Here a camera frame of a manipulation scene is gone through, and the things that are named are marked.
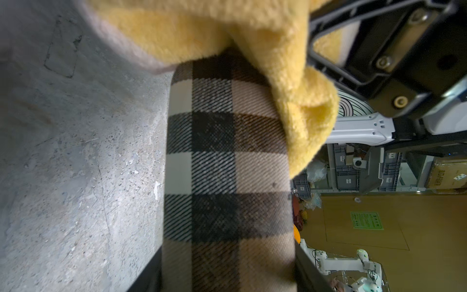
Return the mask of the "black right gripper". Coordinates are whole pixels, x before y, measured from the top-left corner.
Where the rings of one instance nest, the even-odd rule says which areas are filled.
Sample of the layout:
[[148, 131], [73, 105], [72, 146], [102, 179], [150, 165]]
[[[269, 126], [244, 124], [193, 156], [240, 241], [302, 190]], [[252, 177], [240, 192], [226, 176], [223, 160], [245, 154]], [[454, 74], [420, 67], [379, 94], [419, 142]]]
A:
[[308, 65], [389, 117], [467, 97], [465, 1], [333, 1], [310, 16]]

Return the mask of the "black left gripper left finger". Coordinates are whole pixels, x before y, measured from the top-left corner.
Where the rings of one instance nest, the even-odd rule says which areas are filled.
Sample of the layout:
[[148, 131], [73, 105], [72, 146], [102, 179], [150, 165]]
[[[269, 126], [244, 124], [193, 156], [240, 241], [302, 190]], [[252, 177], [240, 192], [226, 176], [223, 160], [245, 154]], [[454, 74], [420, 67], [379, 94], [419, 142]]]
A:
[[160, 292], [162, 283], [162, 248], [160, 247], [127, 292]]

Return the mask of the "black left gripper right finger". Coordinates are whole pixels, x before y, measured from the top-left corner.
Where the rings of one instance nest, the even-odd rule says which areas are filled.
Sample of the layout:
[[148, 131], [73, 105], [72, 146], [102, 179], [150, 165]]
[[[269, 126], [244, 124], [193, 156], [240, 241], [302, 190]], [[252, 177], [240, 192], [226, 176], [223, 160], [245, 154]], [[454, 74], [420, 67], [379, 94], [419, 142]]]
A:
[[295, 243], [295, 278], [298, 292], [332, 292], [325, 278], [312, 263], [305, 250]]

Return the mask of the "yellow pink microfiber cloth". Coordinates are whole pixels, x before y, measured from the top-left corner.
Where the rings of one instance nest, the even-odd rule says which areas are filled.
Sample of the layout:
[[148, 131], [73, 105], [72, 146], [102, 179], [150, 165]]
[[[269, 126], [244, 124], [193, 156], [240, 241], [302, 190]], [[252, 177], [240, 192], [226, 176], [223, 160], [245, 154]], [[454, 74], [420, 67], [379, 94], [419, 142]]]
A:
[[162, 73], [236, 47], [270, 82], [296, 176], [330, 135], [339, 96], [306, 65], [308, 19], [324, 1], [77, 1], [81, 16], [123, 58]]

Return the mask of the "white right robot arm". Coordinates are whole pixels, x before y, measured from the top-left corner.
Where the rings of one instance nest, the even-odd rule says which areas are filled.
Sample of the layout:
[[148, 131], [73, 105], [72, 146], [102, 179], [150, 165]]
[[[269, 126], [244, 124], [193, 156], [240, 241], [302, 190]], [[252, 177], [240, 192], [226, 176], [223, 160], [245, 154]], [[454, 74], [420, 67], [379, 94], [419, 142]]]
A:
[[332, 1], [310, 14], [306, 62], [372, 109], [344, 105], [328, 143], [466, 152], [465, 1]]

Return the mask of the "green floor label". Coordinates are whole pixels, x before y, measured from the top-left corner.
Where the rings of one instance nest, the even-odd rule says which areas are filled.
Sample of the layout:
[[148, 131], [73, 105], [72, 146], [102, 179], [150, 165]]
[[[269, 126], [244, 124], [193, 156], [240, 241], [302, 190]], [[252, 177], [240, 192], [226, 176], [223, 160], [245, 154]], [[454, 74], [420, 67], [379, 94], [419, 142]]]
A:
[[354, 229], [383, 230], [383, 223], [377, 212], [351, 212]]

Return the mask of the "brown cardboard box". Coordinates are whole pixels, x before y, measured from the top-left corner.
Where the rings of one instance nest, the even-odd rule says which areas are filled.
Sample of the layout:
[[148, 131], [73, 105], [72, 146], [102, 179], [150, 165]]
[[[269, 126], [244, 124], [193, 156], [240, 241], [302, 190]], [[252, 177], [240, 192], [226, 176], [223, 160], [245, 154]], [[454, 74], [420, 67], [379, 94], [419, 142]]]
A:
[[467, 159], [435, 158], [426, 182], [428, 189], [464, 189], [467, 187]]

